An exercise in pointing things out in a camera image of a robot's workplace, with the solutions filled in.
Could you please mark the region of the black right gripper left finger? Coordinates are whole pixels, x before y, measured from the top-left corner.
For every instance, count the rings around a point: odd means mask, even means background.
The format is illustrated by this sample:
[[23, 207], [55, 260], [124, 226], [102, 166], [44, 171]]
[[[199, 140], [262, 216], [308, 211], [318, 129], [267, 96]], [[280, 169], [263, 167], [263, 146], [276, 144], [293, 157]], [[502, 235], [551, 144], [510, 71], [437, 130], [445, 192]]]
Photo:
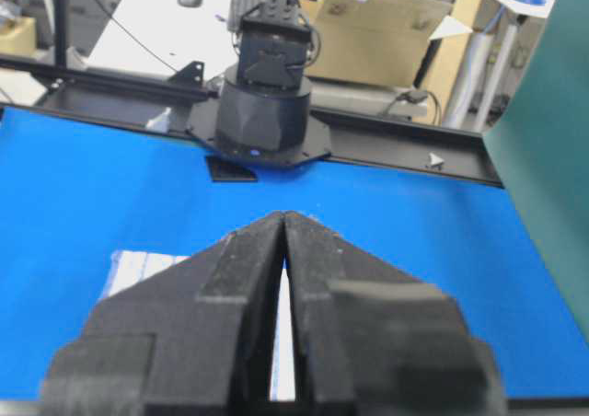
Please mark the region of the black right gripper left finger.
[[98, 302], [52, 358], [44, 415], [230, 415], [266, 399], [282, 216]]

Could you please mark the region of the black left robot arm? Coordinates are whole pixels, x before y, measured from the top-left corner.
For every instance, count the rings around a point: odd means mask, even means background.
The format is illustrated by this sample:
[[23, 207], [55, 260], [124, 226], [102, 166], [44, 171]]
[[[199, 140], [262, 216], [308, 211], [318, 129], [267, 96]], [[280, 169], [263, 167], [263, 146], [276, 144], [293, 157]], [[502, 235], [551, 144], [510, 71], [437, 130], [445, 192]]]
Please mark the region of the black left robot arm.
[[228, 160], [289, 168], [332, 153], [329, 126], [310, 114], [305, 76], [320, 43], [297, 1], [237, 7], [237, 62], [218, 96], [191, 109], [188, 135]]

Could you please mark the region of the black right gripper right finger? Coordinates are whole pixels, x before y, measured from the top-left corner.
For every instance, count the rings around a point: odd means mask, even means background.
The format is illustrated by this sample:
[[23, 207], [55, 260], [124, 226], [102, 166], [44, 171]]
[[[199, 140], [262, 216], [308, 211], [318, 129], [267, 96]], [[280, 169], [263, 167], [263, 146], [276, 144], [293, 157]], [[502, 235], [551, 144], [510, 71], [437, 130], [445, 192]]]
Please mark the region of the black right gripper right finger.
[[284, 217], [297, 370], [315, 415], [503, 415], [490, 346], [455, 298], [295, 212]]

